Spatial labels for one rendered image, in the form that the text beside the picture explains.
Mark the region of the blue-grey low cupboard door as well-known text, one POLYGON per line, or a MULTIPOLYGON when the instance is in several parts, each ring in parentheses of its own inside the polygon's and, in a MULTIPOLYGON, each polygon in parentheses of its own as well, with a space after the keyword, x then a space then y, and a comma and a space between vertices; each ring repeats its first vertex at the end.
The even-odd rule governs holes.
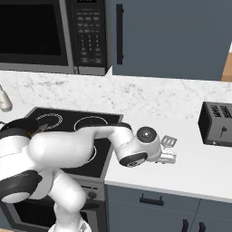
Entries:
POLYGON ((190 232, 198 232, 199 222, 206 232, 232 232, 232 203, 201 199, 190 232))
POLYGON ((110 201, 110 232, 181 232, 182 220, 188 220, 190 231, 194 215, 110 201))

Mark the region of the steel microwave oven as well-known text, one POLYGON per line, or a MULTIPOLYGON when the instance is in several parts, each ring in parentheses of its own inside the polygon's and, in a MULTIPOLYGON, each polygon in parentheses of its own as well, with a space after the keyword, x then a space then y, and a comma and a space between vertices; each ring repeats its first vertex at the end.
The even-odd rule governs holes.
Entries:
POLYGON ((104 75, 110 68, 105 0, 65 0, 72 48, 71 67, 0 63, 0 70, 104 75))

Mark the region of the grey slotted spatula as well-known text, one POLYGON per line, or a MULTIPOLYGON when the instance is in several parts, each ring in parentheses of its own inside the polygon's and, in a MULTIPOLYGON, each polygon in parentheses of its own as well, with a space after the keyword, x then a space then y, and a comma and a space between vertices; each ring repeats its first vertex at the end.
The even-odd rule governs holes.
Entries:
POLYGON ((174 137, 170 137, 168 135, 165 135, 163 139, 161 140, 161 145, 166 148, 173 148, 177 142, 177 139, 174 137))

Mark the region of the black microwave door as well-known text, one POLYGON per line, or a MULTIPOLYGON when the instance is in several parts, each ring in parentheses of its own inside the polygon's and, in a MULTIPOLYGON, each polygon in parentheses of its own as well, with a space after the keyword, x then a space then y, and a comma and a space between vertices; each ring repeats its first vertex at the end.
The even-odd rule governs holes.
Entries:
POLYGON ((0 63, 71 67, 65 0, 0 0, 0 63))

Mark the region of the blue-grey tall cupboard door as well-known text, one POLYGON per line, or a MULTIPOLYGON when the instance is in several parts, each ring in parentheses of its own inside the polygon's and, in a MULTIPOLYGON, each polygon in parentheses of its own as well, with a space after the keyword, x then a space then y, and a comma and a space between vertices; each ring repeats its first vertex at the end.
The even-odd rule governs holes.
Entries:
POLYGON ((232 44, 232 0, 107 0, 112 73, 219 81, 232 44), (117 64, 116 5, 123 6, 117 64))

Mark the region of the blue-grey drawer front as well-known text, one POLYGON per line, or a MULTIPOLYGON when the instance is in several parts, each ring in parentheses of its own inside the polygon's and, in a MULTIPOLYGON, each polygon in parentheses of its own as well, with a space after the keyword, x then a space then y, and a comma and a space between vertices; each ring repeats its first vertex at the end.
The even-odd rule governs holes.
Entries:
POLYGON ((190 198, 155 191, 147 191, 136 188, 124 188, 117 186, 107 186, 108 199, 120 203, 132 204, 135 206, 146 206, 152 208, 166 209, 177 212, 195 214, 198 209, 199 199, 190 198), (162 196, 164 206, 154 206, 140 203, 140 197, 143 194, 145 198, 159 199, 162 196))

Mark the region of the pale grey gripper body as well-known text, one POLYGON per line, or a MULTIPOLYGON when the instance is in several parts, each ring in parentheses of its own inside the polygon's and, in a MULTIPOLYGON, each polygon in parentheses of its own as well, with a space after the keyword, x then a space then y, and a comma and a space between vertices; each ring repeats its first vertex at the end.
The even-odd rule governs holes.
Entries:
POLYGON ((158 162, 162 164, 174 164, 176 162, 176 157, 177 154, 174 151, 164 150, 161 152, 158 162))

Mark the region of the black hob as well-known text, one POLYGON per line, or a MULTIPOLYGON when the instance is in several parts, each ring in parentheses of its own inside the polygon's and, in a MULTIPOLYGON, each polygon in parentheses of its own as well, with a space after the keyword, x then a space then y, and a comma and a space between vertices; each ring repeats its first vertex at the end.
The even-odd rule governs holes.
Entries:
MULTIPOLYGON (((121 122, 122 115, 90 111, 66 111, 48 108, 33 108, 26 118, 37 120, 40 126, 47 125, 46 131, 76 131, 86 125, 107 125, 121 122)), ((111 157, 112 145, 108 139, 94 141, 92 155, 80 168, 63 169, 66 173, 99 179, 111 157)))

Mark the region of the black toaster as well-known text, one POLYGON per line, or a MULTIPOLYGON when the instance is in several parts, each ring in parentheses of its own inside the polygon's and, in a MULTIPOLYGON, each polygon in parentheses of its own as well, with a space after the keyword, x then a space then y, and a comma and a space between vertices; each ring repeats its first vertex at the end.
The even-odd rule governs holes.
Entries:
POLYGON ((204 144, 232 147, 232 103, 204 101, 198 127, 204 144))

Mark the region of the pale beige shaker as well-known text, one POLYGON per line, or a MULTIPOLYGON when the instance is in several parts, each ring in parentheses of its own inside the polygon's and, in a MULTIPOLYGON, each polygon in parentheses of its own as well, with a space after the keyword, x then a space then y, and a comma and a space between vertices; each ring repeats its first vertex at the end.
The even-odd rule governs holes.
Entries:
POLYGON ((13 109, 13 104, 11 103, 7 93, 3 90, 0 85, 0 109, 3 112, 8 112, 13 109))

